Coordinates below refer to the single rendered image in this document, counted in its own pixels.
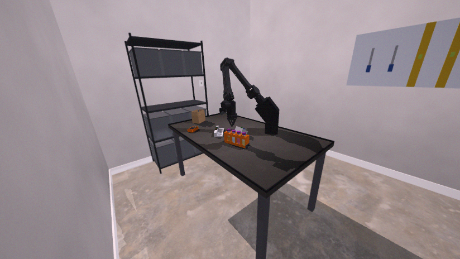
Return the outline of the small brown cardboard box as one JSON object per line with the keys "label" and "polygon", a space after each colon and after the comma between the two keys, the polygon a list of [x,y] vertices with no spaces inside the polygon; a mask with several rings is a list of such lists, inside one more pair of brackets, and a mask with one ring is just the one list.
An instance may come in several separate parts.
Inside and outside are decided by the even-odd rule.
{"label": "small brown cardboard box", "polygon": [[194,110],[191,112],[191,115],[193,123],[200,124],[205,121],[204,109],[199,109],[199,112],[198,110]]}

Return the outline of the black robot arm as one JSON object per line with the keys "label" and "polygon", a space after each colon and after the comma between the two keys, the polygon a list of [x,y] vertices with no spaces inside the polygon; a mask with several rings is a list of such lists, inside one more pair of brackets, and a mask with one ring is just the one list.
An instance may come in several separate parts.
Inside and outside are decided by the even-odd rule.
{"label": "black robot arm", "polygon": [[[224,58],[222,63],[220,64],[220,69],[223,74],[223,101],[221,102],[221,108],[219,112],[221,115],[227,112],[227,115],[232,115],[232,109],[236,108],[236,102],[233,101],[234,95],[231,89],[231,81],[229,76],[229,69],[234,73],[234,75],[238,78],[238,80],[242,83],[244,88],[246,89],[247,96],[252,99],[255,98],[257,105],[259,106],[263,103],[268,97],[264,98],[261,94],[259,89],[255,85],[251,85],[247,79],[243,76],[243,74],[239,71],[236,67],[234,60],[229,58]],[[252,89],[251,89],[252,88]],[[250,90],[251,89],[251,90]],[[232,109],[230,109],[232,108]]]}

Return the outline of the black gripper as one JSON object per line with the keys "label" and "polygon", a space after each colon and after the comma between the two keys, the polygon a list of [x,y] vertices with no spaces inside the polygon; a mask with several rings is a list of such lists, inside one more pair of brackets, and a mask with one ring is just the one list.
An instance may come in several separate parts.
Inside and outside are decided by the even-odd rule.
{"label": "black gripper", "polygon": [[[230,109],[232,109],[232,108],[230,108]],[[233,127],[233,125],[234,125],[234,123],[235,123],[235,121],[236,121],[236,119],[237,119],[237,113],[236,113],[236,109],[235,109],[235,108],[232,109],[232,115],[227,115],[227,119],[228,119],[229,124],[231,125],[231,127]],[[230,122],[230,120],[231,120],[231,122]],[[233,122],[232,122],[232,120],[233,120]],[[231,123],[232,123],[232,124],[231,124]]]}

